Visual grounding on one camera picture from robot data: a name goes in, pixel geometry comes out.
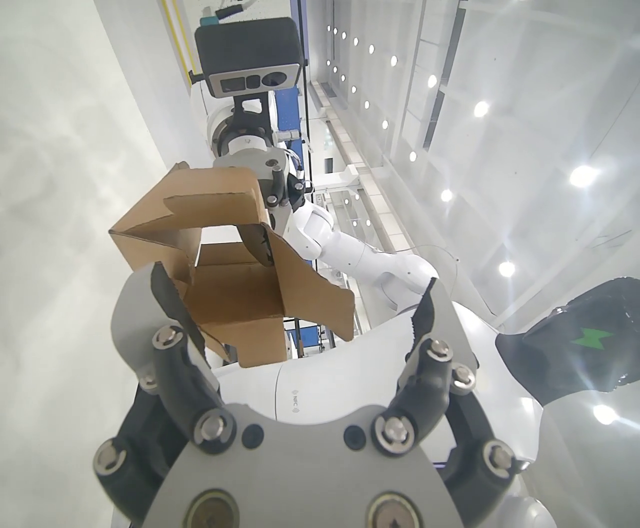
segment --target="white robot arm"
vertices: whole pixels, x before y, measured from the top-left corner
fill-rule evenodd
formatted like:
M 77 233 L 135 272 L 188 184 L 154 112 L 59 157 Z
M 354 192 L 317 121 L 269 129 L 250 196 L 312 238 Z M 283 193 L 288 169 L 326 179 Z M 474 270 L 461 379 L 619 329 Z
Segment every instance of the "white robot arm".
M 292 175 L 303 183 L 303 173 L 298 170 L 294 154 L 286 151 L 282 139 L 295 131 L 278 131 L 277 108 L 273 92 L 268 95 L 269 122 L 273 130 L 270 138 L 247 134 L 227 140 L 228 128 L 234 116 L 231 98 L 215 99 L 200 85 L 192 89 L 194 110 L 201 123 L 207 143 L 216 160 L 214 166 L 250 166 L 263 181 L 271 178 L 271 170 L 265 170 L 270 158 L 278 159 L 286 175 Z M 259 113 L 257 100 L 243 103 L 245 110 Z M 283 157 L 273 157 L 277 150 Z M 347 276 L 378 292 L 379 297 L 396 312 L 416 306 L 426 291 L 429 281 L 438 277 L 435 268 L 418 255 L 409 253 L 383 253 L 346 233 L 334 229 L 333 217 L 322 207 L 304 200 L 295 209 L 274 207 L 275 231 L 305 260 L 320 260 Z
M 308 200 L 294 212 L 284 239 L 304 259 L 318 259 L 373 286 L 396 312 L 416 306 L 431 279 L 438 277 L 435 268 L 418 255 L 383 253 L 334 230 L 331 214 Z

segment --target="cardboard box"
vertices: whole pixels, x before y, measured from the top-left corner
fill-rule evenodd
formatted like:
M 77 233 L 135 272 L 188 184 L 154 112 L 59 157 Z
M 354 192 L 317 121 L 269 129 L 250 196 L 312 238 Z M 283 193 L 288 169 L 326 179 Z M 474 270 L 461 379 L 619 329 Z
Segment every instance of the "cardboard box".
M 220 225 L 237 226 L 243 241 L 200 246 L 202 228 Z M 271 230 L 249 169 L 177 164 L 109 233 L 133 270 L 164 264 L 207 346 L 222 357 L 221 343 L 235 346 L 242 367 L 286 360 L 283 317 L 353 338 L 353 293 Z

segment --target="humanoid robot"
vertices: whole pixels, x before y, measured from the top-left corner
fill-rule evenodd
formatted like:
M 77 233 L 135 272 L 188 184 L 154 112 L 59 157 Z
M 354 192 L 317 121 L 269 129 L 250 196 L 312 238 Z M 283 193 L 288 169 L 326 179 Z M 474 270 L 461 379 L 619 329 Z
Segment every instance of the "humanoid robot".
M 254 170 L 275 232 L 304 259 L 374 286 L 397 315 L 321 355 L 212 372 L 162 265 L 137 270 L 112 334 L 145 376 L 93 461 L 107 494 L 135 528 L 555 527 L 519 473 L 536 459 L 543 405 L 639 377 L 640 282 L 606 283 L 525 334 L 501 335 L 453 303 L 428 262 L 334 231 L 331 216 L 305 199 L 295 156 L 278 146 L 289 132 L 275 130 L 260 83 L 297 81 L 295 26 L 226 26 L 237 27 L 196 32 L 204 73 L 194 81 L 213 97 L 233 96 L 207 123 L 214 166 Z M 257 33 L 280 35 L 274 49 L 295 53 L 243 63 Z M 207 53 L 220 42 L 237 55 L 222 65 Z M 614 335 L 624 353 L 591 354 Z

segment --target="bolt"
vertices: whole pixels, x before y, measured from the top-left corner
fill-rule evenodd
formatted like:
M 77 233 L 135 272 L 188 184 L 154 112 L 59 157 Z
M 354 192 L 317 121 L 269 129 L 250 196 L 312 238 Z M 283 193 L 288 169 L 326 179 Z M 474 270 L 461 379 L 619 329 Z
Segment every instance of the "bolt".
M 388 499 L 378 506 L 373 516 L 374 528 L 418 528 L 413 508 L 400 497 Z
M 144 390 L 153 390 L 157 388 L 157 383 L 153 376 L 142 376 L 140 378 L 140 386 Z
M 464 383 L 465 385 L 471 382 L 470 374 L 471 371 L 464 365 L 460 365 L 459 367 L 453 369 L 453 377 L 455 378 L 455 380 L 459 381 L 460 383 Z
M 508 453 L 505 448 L 499 445 L 496 445 L 491 450 L 489 460 L 491 461 L 493 467 L 495 467 L 496 469 L 509 470 L 511 469 L 511 465 L 513 463 L 510 453 Z
M 220 437 L 225 429 L 225 421 L 220 416 L 210 416 L 205 419 L 200 426 L 202 438 L 205 440 L 215 440 Z
M 127 451 L 118 452 L 113 445 L 113 440 L 107 440 L 93 457 L 93 470 L 102 477 L 111 475 L 122 467 L 126 456 Z
M 205 492 L 189 507 L 182 524 L 185 528 L 233 528 L 238 508 L 230 495 L 218 490 Z
M 106 445 L 103 450 L 98 452 L 98 464 L 105 469 L 111 469 L 118 461 L 118 451 L 113 444 Z
M 409 432 L 406 430 L 400 418 L 391 416 L 391 418 L 385 422 L 384 434 L 389 442 L 401 444 L 406 441 Z
M 182 332 L 174 330 L 171 326 L 163 326 L 156 332 L 152 343 L 155 348 L 163 350 L 173 346 L 182 339 Z
M 444 341 L 434 339 L 431 341 L 431 351 L 439 358 L 444 358 L 449 355 L 449 345 Z

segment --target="ceiling light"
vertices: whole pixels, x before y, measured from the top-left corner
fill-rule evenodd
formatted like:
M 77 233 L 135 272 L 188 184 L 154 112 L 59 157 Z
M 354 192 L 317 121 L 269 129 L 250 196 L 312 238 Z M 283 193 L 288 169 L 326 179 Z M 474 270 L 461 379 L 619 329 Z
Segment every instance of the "ceiling light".
M 485 101 L 480 101 L 476 104 L 474 108 L 474 116 L 483 117 L 486 116 L 486 113 L 489 112 L 489 104 Z
M 516 272 L 516 266 L 513 262 L 503 262 L 500 266 L 498 266 L 498 271 L 500 275 L 503 277 L 511 277 Z
M 598 175 L 598 171 L 589 165 L 580 165 L 578 168 L 573 169 L 571 176 L 569 176 L 569 182 L 576 187 L 588 187 L 593 183 Z
M 610 426 L 620 416 L 608 405 L 596 405 L 593 408 L 593 415 L 595 419 L 605 426 Z

